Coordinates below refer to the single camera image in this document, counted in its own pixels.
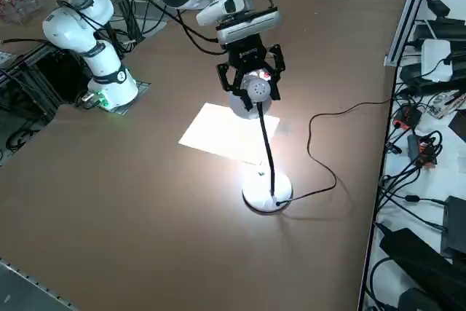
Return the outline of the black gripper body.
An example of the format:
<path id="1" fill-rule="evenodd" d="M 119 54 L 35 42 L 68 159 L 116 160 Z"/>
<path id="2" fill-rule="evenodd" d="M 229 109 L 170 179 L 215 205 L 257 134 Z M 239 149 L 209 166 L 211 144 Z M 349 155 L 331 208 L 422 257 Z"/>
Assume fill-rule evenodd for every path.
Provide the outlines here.
<path id="1" fill-rule="evenodd" d="M 253 34 L 225 44 L 224 49 L 228 54 L 228 61 L 224 63 L 225 73 L 230 67 L 241 74 L 248 74 L 266 67 L 267 49 L 263 45 L 260 34 Z"/>

